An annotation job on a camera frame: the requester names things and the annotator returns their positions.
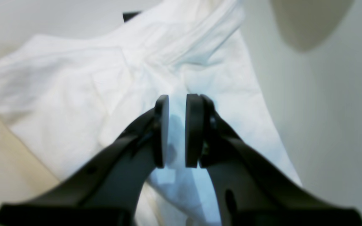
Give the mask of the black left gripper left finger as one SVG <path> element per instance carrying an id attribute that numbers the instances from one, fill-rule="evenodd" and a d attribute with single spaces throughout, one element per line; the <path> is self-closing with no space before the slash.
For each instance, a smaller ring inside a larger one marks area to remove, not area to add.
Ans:
<path id="1" fill-rule="evenodd" d="M 0 207 L 0 226 L 132 226 L 142 186 L 165 166 L 169 97 L 136 118 L 108 147 L 48 192 Z"/>

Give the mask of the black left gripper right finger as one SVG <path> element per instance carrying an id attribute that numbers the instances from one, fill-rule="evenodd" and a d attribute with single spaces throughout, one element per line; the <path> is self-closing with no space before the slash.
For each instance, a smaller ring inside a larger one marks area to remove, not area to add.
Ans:
<path id="1" fill-rule="evenodd" d="M 354 208 L 300 188 L 244 143 L 206 95 L 186 97 L 185 163 L 206 169 L 223 226 L 362 226 Z"/>

